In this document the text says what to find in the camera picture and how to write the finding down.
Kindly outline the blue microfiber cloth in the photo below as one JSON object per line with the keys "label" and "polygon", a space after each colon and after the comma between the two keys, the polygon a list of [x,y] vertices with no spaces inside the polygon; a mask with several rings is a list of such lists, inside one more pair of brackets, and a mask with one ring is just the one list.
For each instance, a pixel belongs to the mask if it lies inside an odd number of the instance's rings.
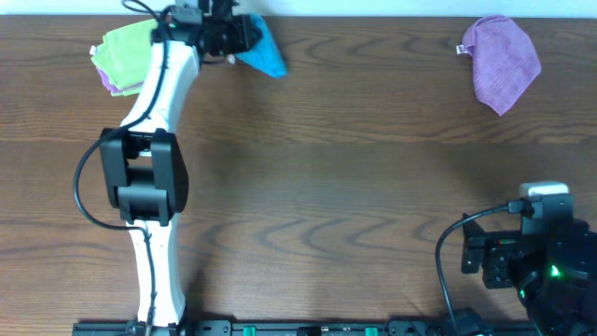
{"label": "blue microfiber cloth", "polygon": [[285,77],[285,61],[267,23],[257,14],[251,14],[250,17],[254,26],[261,32],[261,38],[250,50],[235,54],[235,58],[270,77]]}

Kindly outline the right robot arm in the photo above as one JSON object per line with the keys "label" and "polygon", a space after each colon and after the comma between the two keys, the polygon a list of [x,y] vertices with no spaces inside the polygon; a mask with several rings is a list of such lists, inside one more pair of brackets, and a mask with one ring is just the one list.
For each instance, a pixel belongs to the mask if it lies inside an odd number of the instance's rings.
{"label": "right robot arm", "polygon": [[596,233],[580,219],[552,231],[485,231],[463,225],[461,271],[488,289],[514,288],[541,335],[596,333]]}

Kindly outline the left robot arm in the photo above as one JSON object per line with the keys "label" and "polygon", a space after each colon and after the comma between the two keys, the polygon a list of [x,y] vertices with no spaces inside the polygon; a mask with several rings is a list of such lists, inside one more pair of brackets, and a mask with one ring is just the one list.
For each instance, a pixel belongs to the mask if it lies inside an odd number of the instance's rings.
{"label": "left robot arm", "polygon": [[265,59],[270,33],[256,15],[176,21],[150,32],[146,78],[132,110],[98,140],[110,205],[132,239],[139,330],[180,330],[186,299],[179,281],[178,221],[187,204],[188,172],[176,130],[203,57]]}

